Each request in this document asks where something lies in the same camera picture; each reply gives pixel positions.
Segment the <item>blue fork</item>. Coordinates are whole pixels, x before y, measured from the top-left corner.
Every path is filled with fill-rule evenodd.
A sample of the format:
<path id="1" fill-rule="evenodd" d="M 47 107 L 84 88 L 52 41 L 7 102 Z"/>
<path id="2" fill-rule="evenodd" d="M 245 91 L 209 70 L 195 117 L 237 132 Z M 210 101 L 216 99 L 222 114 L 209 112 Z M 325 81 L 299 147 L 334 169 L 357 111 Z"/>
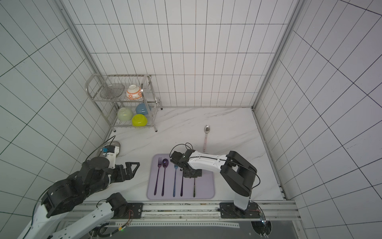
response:
<path id="1" fill-rule="evenodd" d="M 177 169 L 179 167 L 177 165 L 174 165 L 175 173 L 174 173 L 174 185 L 173 185 L 173 197 L 176 196 L 176 185 L 177 185 Z"/>

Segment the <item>dark purple spoon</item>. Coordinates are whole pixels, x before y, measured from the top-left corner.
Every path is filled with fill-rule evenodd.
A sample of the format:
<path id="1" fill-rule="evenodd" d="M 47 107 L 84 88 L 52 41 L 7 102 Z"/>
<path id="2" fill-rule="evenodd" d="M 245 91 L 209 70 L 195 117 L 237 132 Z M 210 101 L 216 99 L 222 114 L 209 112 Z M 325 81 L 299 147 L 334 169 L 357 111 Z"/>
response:
<path id="1" fill-rule="evenodd" d="M 167 169 L 168 165 L 169 165 L 169 159 L 167 159 L 167 158 L 163 159 L 162 166 L 164 168 L 164 175 L 163 175 L 161 196 L 164 196 L 164 194 L 165 194 L 166 169 Z"/>

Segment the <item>dark purple fork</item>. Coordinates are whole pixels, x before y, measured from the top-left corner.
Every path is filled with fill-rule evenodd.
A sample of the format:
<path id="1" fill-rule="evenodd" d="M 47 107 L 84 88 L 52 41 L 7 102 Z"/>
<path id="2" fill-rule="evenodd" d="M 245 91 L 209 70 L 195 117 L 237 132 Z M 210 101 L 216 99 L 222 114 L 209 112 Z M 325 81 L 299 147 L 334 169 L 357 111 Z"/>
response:
<path id="1" fill-rule="evenodd" d="M 156 183 L 155 183 L 155 189 L 154 189 L 154 195 L 157 194 L 157 187 L 158 187 L 158 178 L 159 178 L 159 172 L 160 172 L 160 168 L 162 167 L 162 158 L 159 157 L 158 159 L 158 170 L 157 170 L 157 177 L 156 177 Z"/>

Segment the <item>purple magenta spoon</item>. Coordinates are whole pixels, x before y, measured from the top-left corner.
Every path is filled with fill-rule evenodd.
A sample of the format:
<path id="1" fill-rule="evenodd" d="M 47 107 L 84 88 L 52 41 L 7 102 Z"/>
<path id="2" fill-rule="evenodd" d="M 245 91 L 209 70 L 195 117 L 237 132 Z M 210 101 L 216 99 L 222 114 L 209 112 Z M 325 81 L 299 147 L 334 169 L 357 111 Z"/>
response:
<path id="1" fill-rule="evenodd" d="M 182 176 L 180 196 L 183 197 L 184 177 Z"/>

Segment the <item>silver spoon pink handle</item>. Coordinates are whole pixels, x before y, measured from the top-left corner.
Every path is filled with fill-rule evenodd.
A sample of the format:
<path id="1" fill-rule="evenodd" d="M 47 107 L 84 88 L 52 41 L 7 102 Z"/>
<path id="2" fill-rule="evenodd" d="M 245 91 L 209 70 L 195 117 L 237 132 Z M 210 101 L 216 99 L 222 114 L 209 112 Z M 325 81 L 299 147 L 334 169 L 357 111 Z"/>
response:
<path id="1" fill-rule="evenodd" d="M 210 133 L 210 126 L 208 124 L 204 128 L 204 132 L 205 132 L 205 139 L 204 139 L 203 152 L 206 152 L 207 142 L 208 142 L 208 134 Z"/>

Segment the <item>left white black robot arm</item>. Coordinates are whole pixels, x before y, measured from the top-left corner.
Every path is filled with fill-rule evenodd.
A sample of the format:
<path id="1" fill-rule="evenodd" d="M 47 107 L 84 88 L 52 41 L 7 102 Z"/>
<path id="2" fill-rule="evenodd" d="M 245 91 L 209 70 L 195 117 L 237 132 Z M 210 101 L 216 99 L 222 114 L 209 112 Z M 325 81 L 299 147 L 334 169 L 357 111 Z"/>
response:
<path id="1" fill-rule="evenodd" d="M 112 237 L 132 220 L 140 219 L 143 203 L 128 203 L 120 193 L 113 193 L 103 204 L 68 227 L 54 232 L 58 224 L 89 196 L 106 190 L 113 183 L 131 180 L 138 162 L 112 166 L 105 157 L 83 162 L 81 170 L 55 182 L 34 206 L 32 219 L 22 231 L 21 239 L 79 239 L 87 233 L 99 238 Z"/>

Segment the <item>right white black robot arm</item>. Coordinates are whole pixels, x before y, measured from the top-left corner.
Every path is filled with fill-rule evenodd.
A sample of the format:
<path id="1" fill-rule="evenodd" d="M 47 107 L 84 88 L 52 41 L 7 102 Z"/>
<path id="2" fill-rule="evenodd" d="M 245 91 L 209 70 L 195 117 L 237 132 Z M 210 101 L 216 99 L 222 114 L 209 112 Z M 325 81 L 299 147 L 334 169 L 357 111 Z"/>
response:
<path id="1" fill-rule="evenodd" d="M 256 187 L 257 169 L 239 153 L 230 151 L 227 155 L 212 155 L 188 149 L 185 153 L 170 153 L 170 159 L 181 168 L 186 178 L 201 177 L 203 170 L 220 173 L 235 193 L 233 202 L 219 204 L 221 218 L 261 218 L 259 207 L 250 200 L 252 189 Z"/>

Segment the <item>lilac rectangular placemat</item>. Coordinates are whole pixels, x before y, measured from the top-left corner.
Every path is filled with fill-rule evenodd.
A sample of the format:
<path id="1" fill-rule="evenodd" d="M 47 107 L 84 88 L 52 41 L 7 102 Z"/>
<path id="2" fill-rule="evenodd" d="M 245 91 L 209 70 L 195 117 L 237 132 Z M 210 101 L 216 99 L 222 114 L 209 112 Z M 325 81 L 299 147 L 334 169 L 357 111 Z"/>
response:
<path id="1" fill-rule="evenodd" d="M 181 191 L 181 182 L 183 172 L 180 168 L 177 169 L 177 185 L 176 185 L 176 196 L 173 197 L 173 185 L 174 185 L 174 164 L 169 162 L 169 165 L 166 169 L 166 180 L 165 180 L 165 194 L 161 196 L 162 192 L 162 183 L 164 168 L 160 168 L 159 178 L 158 178 L 158 187 L 157 194 L 154 195 L 157 170 L 158 170 L 158 159 L 159 157 L 163 159 L 169 159 L 167 154 L 156 154 L 152 158 L 151 162 L 151 171 L 147 189 L 147 198 L 154 201 L 175 201 L 175 200 L 202 200 L 202 199 L 211 199 L 215 195 L 214 188 L 214 175 L 210 171 L 202 171 L 202 177 L 196 178 L 196 197 L 193 197 L 193 178 L 184 177 L 184 188 L 183 188 L 183 197 L 180 196 Z"/>

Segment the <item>grey glass plate on table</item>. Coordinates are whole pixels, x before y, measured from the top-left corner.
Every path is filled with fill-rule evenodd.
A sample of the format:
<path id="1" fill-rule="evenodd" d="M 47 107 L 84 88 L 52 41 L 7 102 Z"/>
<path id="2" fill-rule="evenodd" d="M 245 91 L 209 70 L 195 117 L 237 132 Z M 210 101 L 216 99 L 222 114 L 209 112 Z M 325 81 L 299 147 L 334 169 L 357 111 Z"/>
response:
<path id="1" fill-rule="evenodd" d="M 118 156 L 120 152 L 120 143 L 118 141 L 107 142 L 101 146 L 100 155 L 107 156 L 108 154 L 114 154 Z"/>

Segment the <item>pale green bowl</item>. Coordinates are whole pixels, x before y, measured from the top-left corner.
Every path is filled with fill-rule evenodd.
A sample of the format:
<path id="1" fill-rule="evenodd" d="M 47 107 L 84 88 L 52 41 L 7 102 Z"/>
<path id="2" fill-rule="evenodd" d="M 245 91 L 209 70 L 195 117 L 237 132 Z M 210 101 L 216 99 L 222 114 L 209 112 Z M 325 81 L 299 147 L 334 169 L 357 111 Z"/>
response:
<path id="1" fill-rule="evenodd" d="M 130 121 L 134 116 L 133 111 L 130 108 L 122 107 L 117 112 L 117 118 L 120 121 Z"/>

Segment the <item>blue bowl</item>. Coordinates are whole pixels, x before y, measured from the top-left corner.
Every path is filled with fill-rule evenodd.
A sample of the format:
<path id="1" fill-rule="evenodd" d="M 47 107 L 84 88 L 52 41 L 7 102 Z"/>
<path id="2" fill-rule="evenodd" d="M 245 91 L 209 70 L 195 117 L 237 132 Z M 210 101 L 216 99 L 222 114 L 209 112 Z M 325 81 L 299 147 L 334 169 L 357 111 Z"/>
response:
<path id="1" fill-rule="evenodd" d="M 138 115 L 148 115 L 149 111 L 144 103 L 140 103 L 139 105 L 136 106 L 135 112 Z"/>

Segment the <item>steel two-tier dish rack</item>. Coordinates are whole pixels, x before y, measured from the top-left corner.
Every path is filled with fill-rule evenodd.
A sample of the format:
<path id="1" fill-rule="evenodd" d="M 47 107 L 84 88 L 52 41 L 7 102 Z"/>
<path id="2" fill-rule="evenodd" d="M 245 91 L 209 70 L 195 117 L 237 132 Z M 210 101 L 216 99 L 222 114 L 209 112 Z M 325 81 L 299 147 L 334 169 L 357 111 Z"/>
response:
<path id="1" fill-rule="evenodd" d="M 125 86 L 125 92 L 119 98 L 112 100 L 101 98 L 100 92 L 103 87 L 114 84 L 123 84 Z M 127 99 L 126 90 L 128 86 L 132 84 L 141 87 L 141 99 L 133 101 Z M 140 103 L 144 103 L 149 111 L 149 114 L 146 115 L 148 124 L 142 128 L 152 127 L 155 131 L 158 131 L 155 124 L 156 114 L 159 109 L 163 109 L 163 106 L 160 98 L 156 95 L 154 90 L 152 75 L 117 74 L 102 76 L 100 74 L 92 74 L 85 82 L 85 90 L 88 99 L 101 113 L 101 116 L 113 131 L 116 131 L 116 129 L 120 127 L 134 127 L 131 120 L 120 121 L 117 118 L 117 112 L 120 108 L 126 107 L 130 108 L 134 115 L 136 115 L 135 108 Z"/>

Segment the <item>white orange patterned bowl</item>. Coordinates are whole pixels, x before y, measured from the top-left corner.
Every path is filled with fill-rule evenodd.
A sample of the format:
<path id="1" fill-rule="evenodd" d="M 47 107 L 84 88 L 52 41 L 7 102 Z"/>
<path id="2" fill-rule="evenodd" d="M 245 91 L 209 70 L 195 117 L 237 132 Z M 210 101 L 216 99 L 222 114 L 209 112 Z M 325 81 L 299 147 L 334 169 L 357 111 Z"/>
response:
<path id="1" fill-rule="evenodd" d="M 142 89 L 138 85 L 130 85 L 126 90 L 126 97 L 128 100 L 139 100 L 142 98 Z"/>

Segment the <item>clear glass plate in rack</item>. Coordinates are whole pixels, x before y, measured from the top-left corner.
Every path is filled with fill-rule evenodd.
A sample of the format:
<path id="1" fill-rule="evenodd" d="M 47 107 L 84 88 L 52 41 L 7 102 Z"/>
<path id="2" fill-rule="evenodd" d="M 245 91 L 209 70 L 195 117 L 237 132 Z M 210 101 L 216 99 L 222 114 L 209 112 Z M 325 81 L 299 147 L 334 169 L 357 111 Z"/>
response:
<path id="1" fill-rule="evenodd" d="M 119 98 L 125 92 L 123 84 L 107 85 L 100 92 L 100 97 L 107 100 Z"/>

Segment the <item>aluminium mounting rail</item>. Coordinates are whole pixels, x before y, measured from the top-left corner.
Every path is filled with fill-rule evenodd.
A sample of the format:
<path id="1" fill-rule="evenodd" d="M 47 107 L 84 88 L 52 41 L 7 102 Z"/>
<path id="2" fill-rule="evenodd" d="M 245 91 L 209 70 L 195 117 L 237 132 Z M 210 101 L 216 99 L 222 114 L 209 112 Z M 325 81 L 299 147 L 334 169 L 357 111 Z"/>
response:
<path id="1" fill-rule="evenodd" d="M 231 227 L 234 222 L 249 221 L 300 221 L 301 216 L 294 201 L 250 202 L 246 212 L 234 209 L 229 201 L 130 201 L 129 212 L 119 218 L 103 219 L 120 227 L 131 226 L 199 226 L 206 224 Z"/>

